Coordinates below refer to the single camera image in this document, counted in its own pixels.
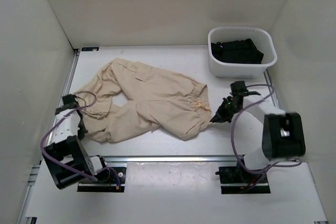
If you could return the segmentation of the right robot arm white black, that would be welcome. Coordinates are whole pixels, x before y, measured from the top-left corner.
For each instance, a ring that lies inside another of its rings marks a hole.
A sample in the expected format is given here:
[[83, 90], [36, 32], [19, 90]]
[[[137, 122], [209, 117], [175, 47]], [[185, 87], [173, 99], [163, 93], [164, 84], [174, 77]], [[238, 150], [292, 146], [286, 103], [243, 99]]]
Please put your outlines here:
[[[271, 167], [280, 167], [280, 162], [302, 157], [306, 153], [305, 137], [301, 116], [297, 112], [286, 112], [267, 100], [274, 89], [269, 87], [267, 96], [251, 90], [244, 81], [231, 83], [231, 93], [223, 98], [212, 123], [230, 123], [230, 141], [237, 159], [236, 177], [247, 182], [255, 174], [265, 173]], [[261, 146], [243, 156], [235, 146], [235, 127], [242, 113], [247, 112], [263, 126]]]

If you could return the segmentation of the beige trousers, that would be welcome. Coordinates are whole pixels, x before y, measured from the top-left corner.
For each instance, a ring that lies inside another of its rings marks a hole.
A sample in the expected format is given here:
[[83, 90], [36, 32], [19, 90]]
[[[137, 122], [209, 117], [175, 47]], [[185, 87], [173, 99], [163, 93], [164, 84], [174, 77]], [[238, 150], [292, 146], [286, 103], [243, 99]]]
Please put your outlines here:
[[75, 92], [93, 140], [119, 143], [162, 127], [183, 141], [212, 118], [207, 85], [181, 73], [113, 59]]

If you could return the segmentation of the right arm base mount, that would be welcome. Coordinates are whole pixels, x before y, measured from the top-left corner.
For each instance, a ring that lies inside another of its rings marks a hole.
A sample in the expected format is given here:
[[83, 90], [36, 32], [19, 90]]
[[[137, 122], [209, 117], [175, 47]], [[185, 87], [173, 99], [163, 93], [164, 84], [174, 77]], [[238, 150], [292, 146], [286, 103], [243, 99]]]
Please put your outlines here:
[[248, 173], [240, 166], [221, 166], [215, 175], [222, 195], [271, 193], [266, 175]]

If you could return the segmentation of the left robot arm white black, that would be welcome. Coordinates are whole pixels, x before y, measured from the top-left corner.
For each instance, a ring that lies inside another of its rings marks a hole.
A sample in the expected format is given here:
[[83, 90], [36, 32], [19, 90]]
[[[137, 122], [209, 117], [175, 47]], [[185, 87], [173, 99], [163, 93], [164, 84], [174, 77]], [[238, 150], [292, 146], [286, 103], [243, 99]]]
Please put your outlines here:
[[40, 144], [41, 152], [58, 189], [64, 189], [84, 179], [93, 183], [108, 180], [110, 169], [104, 159], [90, 157], [81, 140], [88, 132], [83, 122], [79, 97], [73, 94], [62, 98], [63, 105], [56, 109], [56, 124], [51, 130], [52, 140]]

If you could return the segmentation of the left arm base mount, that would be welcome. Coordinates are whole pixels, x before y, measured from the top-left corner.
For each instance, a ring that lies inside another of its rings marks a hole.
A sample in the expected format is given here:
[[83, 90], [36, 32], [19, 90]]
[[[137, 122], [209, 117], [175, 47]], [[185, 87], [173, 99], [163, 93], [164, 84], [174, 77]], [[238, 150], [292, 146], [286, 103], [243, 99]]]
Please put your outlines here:
[[127, 165], [111, 163], [115, 173], [111, 170], [104, 171], [98, 176], [97, 182], [83, 181], [78, 183], [77, 192], [81, 193], [123, 193], [127, 177]]

